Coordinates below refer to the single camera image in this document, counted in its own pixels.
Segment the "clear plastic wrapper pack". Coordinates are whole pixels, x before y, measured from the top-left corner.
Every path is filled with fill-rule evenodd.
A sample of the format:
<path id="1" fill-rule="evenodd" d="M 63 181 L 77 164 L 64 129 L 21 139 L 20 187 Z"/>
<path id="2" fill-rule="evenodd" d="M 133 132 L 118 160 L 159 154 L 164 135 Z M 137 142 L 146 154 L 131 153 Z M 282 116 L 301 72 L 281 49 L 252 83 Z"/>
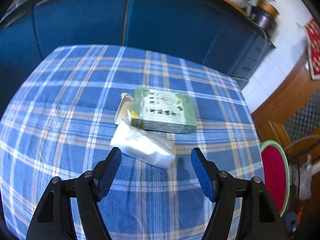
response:
<path id="1" fill-rule="evenodd" d="M 155 133 L 131 126 L 121 119 L 110 141 L 123 154 L 147 164 L 168 169 L 176 158 L 174 143 Z"/>

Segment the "blue kitchen cabinet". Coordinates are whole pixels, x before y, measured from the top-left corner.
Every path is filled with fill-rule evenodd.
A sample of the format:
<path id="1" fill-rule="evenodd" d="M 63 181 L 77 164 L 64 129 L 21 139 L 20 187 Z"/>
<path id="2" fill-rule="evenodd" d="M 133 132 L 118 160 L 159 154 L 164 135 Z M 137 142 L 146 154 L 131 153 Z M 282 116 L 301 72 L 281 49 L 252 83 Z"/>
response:
<path id="1" fill-rule="evenodd" d="M 225 0 L 25 0 L 1 17 L 1 110 L 59 46 L 109 44 L 156 51 L 248 84 L 274 49 Z"/>

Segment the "red basin green rim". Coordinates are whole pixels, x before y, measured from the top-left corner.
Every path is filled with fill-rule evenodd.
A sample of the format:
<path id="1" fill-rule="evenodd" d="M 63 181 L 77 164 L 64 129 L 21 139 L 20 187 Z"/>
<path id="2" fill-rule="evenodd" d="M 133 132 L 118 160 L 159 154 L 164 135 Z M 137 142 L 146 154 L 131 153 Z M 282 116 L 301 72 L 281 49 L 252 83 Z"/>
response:
<path id="1" fill-rule="evenodd" d="M 260 144 L 265 186 L 280 216 L 285 213 L 290 195 L 290 171 L 287 157 L 279 143 L 267 140 Z"/>

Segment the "clear plastic bag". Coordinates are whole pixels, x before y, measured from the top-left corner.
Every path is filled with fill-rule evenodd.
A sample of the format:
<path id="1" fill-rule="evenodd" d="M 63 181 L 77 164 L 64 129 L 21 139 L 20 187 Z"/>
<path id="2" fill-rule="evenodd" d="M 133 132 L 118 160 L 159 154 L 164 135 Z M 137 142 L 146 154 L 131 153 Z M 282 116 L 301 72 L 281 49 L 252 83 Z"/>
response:
<path id="1" fill-rule="evenodd" d="M 309 154 L 307 161 L 299 168 L 299 200 L 307 200 L 311 198 L 312 168 L 312 158 Z"/>

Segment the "blue plaid tablecloth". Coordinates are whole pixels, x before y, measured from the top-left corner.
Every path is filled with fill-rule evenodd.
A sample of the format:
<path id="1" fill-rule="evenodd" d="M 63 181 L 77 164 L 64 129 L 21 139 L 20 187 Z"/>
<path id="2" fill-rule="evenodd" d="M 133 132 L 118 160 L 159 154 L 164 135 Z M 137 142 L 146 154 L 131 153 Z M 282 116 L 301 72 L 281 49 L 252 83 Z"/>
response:
<path id="1" fill-rule="evenodd" d="M 113 239 L 200 239 L 214 208 L 190 161 L 199 147 L 237 178 L 263 176 L 259 140 L 234 80 L 184 59 L 118 46 L 55 49 L 31 73 L 1 119 L 5 221 L 25 239 L 54 176 L 76 178 L 104 160 L 122 93 L 137 87 L 188 94 L 197 128 L 167 133 L 176 159 L 164 170 L 124 155 L 100 204 Z"/>

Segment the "wooden door with glass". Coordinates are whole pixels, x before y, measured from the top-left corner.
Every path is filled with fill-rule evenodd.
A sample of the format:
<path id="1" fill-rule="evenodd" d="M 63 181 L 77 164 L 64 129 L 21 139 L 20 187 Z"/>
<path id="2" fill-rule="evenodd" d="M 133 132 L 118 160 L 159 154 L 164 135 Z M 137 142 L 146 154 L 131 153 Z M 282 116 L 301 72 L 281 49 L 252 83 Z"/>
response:
<path id="1" fill-rule="evenodd" d="M 304 162 L 308 155 L 319 161 L 319 127 L 299 142 L 289 138 L 284 123 L 300 110 L 319 91 L 319 81 L 313 81 L 305 68 L 307 55 L 303 53 L 289 75 L 271 96 L 253 113 L 252 119 L 261 141 L 274 140 L 283 148 L 288 161 Z"/>

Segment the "green tea box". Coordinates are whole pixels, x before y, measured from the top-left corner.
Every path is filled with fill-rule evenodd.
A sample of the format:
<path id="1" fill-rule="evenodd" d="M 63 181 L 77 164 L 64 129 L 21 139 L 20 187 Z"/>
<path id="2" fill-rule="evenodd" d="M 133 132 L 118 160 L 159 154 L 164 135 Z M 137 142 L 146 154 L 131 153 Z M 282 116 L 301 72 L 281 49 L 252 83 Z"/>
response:
<path id="1" fill-rule="evenodd" d="M 148 131 L 193 133 L 197 126 L 193 100 L 187 94 L 136 87 L 131 125 Z"/>

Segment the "black rice cooker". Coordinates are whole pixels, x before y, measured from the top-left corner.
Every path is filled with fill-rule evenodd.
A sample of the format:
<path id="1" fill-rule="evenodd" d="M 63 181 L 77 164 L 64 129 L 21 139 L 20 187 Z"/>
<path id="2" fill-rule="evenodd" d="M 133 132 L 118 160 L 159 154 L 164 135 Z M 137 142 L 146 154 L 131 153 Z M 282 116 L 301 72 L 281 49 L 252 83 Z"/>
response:
<path id="1" fill-rule="evenodd" d="M 278 24 L 275 18 L 259 7 L 252 6 L 249 18 L 265 31 L 268 38 L 276 32 Z"/>

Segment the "red patterned quilted cloth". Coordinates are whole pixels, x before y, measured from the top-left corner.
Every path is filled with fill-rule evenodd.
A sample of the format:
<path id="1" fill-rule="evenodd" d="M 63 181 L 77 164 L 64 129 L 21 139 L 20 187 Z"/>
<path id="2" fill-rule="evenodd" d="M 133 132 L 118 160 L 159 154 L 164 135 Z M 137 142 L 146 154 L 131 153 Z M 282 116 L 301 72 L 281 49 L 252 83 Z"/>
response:
<path id="1" fill-rule="evenodd" d="M 310 75 L 313 80 L 319 80 L 320 72 L 320 38 L 319 26 L 315 19 L 312 18 L 304 25 L 304 30 L 308 42 L 308 62 Z"/>

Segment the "brown pot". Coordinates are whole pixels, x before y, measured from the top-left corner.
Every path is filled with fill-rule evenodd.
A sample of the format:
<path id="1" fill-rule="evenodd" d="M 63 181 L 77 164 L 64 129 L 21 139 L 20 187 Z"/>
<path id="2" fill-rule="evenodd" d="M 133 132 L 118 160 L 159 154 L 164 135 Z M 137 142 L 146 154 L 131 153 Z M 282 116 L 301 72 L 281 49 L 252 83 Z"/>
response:
<path id="1" fill-rule="evenodd" d="M 279 11 L 266 0 L 258 0 L 257 7 L 263 10 L 264 12 L 270 14 L 274 18 L 276 18 L 279 15 Z"/>

